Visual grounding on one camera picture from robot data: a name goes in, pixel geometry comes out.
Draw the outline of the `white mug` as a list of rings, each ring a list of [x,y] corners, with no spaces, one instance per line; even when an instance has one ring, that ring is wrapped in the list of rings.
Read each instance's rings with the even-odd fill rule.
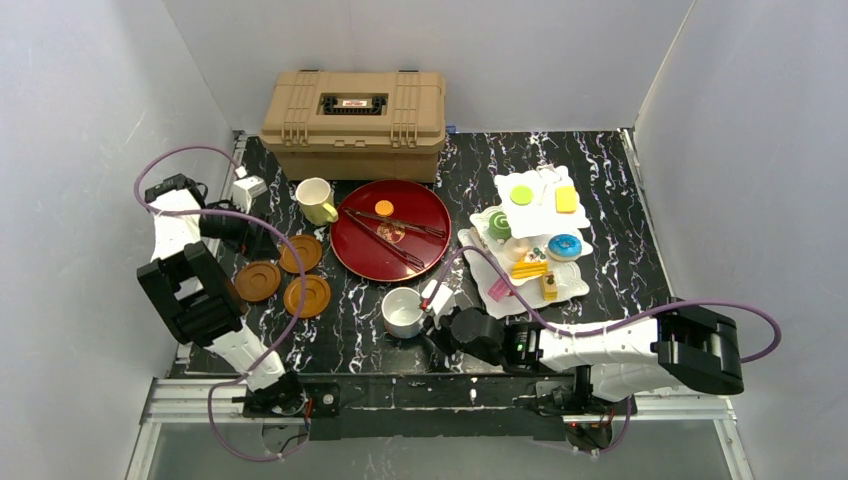
[[[420,294],[413,288],[397,287],[388,291],[381,303],[386,331],[397,339],[417,336],[425,318],[420,303]]]

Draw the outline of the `pale yellow mug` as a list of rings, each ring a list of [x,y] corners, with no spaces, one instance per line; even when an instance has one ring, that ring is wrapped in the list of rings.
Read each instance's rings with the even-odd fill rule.
[[[302,180],[296,188],[295,198],[301,212],[311,224],[325,226],[338,221],[334,193],[327,180],[319,177]]]

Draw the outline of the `pink rectangular cake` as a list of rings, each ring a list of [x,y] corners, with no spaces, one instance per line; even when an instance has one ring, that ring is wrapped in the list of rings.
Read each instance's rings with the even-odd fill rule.
[[[499,278],[496,280],[487,290],[486,295],[492,299],[494,302],[500,302],[504,298],[512,297],[514,295],[512,288],[511,278],[506,275],[503,278]]]

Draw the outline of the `black tongs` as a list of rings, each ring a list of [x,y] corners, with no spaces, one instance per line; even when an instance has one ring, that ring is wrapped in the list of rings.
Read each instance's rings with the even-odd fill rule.
[[[382,217],[350,207],[343,207],[342,212],[368,237],[377,242],[396,258],[401,260],[414,272],[422,272],[427,264],[417,255],[399,246],[407,233],[416,233],[436,240],[447,240],[449,232],[431,225],[399,220],[392,217]]]

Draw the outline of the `white triangular cake slice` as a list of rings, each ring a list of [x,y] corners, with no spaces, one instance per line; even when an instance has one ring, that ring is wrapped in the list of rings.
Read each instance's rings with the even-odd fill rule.
[[[480,249],[484,254],[489,254],[489,249],[482,240],[482,237],[476,227],[471,227],[469,229],[469,237],[476,248]]]

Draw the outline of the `yellow triangular cake slice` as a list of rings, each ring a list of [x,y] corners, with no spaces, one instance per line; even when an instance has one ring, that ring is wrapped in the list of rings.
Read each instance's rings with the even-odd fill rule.
[[[541,276],[547,272],[548,263],[545,255],[525,256],[512,266],[510,276],[512,279],[521,280]]]

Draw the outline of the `white round cake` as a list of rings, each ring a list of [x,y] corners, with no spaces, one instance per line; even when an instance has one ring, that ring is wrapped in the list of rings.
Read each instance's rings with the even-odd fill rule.
[[[529,250],[530,242],[527,238],[512,237],[503,245],[503,254],[511,262],[521,261]]]

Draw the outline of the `yellow rectangular cake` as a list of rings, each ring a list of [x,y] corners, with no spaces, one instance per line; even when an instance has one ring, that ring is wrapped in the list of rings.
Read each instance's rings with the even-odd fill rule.
[[[558,297],[558,284],[552,271],[544,273],[540,278],[540,290],[542,298],[546,302],[553,302]]]

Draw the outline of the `orange round cookie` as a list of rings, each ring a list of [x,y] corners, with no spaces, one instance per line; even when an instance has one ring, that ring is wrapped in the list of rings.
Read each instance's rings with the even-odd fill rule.
[[[389,217],[394,213],[394,205],[389,200],[379,200],[374,205],[374,212],[382,217]]]

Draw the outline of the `white three-tier cake stand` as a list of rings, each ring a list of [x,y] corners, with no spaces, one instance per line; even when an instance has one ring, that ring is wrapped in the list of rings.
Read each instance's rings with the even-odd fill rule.
[[[582,231],[590,226],[586,210],[580,203],[578,193],[579,207],[574,214],[558,214],[555,210],[556,188],[574,186],[576,189],[576,183],[569,175],[568,168],[547,164],[521,173],[497,175],[494,177],[494,185],[500,203],[481,212],[471,214],[469,217],[471,227],[478,229],[482,240],[489,249],[487,255],[494,259],[505,274],[511,278],[512,266],[516,262],[511,262],[504,256],[503,245],[505,241],[497,241],[488,233],[489,216],[496,211],[503,211],[510,224],[512,237],[527,238],[530,242],[530,250],[525,256],[546,256],[548,271],[552,271],[556,277],[558,297],[553,302],[546,302],[542,298],[539,280],[542,275],[521,280],[511,278],[511,288],[516,288],[533,309],[540,309],[588,294],[590,287],[582,279],[582,272],[577,265],[578,259],[593,253],[593,247],[582,236]],[[510,191],[517,185],[526,185],[533,189],[534,199],[529,205],[518,206],[510,201]],[[459,242],[463,246],[474,246],[469,237],[470,228],[458,232]],[[582,241],[582,254],[575,261],[560,262],[548,255],[548,240],[558,234],[575,235]],[[494,302],[490,299],[486,292],[501,277],[481,256],[466,252],[464,257],[468,261],[472,278],[476,282],[485,310],[491,316],[503,319],[525,311],[524,306],[514,295],[504,298],[500,302]]]

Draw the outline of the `blue frosted donut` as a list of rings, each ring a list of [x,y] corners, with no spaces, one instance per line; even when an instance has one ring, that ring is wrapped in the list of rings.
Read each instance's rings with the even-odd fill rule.
[[[558,234],[548,240],[547,251],[556,261],[575,261],[582,254],[582,241],[575,235]]]

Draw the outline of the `green round macaron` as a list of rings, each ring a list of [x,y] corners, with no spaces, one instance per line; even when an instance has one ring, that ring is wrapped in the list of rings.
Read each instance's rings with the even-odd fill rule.
[[[509,199],[514,205],[527,206],[534,199],[533,189],[526,185],[517,185],[511,189]]]

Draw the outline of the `orange square cake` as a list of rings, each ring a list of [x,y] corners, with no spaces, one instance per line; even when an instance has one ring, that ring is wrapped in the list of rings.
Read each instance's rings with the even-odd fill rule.
[[[558,214],[574,214],[579,199],[574,186],[560,186],[555,190],[555,210]]]

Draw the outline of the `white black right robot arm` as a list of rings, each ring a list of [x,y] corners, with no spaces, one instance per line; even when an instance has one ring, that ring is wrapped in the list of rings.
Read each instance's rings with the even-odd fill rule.
[[[610,403],[677,386],[724,396],[744,390],[735,321],[693,301],[575,325],[505,325],[480,308],[454,308],[426,319],[422,331],[447,355],[462,352],[512,375],[574,371],[585,394]]]

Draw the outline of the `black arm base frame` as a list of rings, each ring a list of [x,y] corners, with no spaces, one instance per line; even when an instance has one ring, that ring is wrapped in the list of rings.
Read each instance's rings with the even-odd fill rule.
[[[637,411],[634,399],[594,397],[588,370],[576,373],[303,374],[282,396],[236,397],[247,418],[305,419],[313,441],[377,437],[529,437],[606,448],[612,423]]]

